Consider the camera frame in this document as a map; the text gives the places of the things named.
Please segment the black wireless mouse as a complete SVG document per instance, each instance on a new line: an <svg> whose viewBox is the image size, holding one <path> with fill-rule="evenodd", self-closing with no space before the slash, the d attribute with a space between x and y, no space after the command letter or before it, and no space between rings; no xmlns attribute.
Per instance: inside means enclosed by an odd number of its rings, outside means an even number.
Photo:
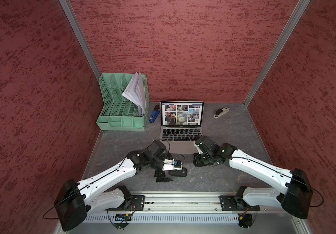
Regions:
<svg viewBox="0 0 336 234"><path fill-rule="evenodd" d="M183 167L181 170L170 170L169 175L175 177L186 177L188 175L188 170L185 167Z"/></svg>

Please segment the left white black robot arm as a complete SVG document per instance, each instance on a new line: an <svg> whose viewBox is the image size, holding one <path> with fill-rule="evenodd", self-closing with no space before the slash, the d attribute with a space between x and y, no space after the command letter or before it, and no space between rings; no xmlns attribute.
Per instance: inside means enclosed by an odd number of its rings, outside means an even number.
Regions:
<svg viewBox="0 0 336 234"><path fill-rule="evenodd" d="M111 192L108 189L140 171L181 170L181 161L168 159L168 154L165 144L155 140L144 150L129 152L121 162L97 175L78 182L66 181L54 201L62 230L74 229L97 211L127 206L132 195L125 186Z"/></svg>

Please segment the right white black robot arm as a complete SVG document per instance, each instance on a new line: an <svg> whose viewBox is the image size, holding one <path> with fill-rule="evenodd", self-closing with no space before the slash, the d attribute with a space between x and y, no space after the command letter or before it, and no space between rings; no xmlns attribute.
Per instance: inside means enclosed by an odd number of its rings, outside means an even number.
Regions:
<svg viewBox="0 0 336 234"><path fill-rule="evenodd" d="M231 144L218 145L208 136L201 136L193 145L197 149L197 153L193 155L196 167L227 165L269 185L268 188L241 186L231 199L239 211L269 206L282 208L300 219L308 218L313 188L304 171L290 171L273 166Z"/></svg>

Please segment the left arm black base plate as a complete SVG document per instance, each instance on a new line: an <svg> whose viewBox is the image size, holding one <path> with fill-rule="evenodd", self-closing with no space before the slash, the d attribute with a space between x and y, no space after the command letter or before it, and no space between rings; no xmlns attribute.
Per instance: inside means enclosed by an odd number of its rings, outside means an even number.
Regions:
<svg viewBox="0 0 336 234"><path fill-rule="evenodd" d="M142 211L145 205L145 198L144 195L132 195L128 210L131 212Z"/></svg>

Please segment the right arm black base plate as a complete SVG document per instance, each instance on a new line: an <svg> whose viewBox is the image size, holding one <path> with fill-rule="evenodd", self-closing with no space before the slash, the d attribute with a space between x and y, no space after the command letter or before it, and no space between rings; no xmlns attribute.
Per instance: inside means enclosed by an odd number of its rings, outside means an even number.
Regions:
<svg viewBox="0 0 336 234"><path fill-rule="evenodd" d="M236 196L220 196L222 211L260 211L260 206L250 206L242 198Z"/></svg>

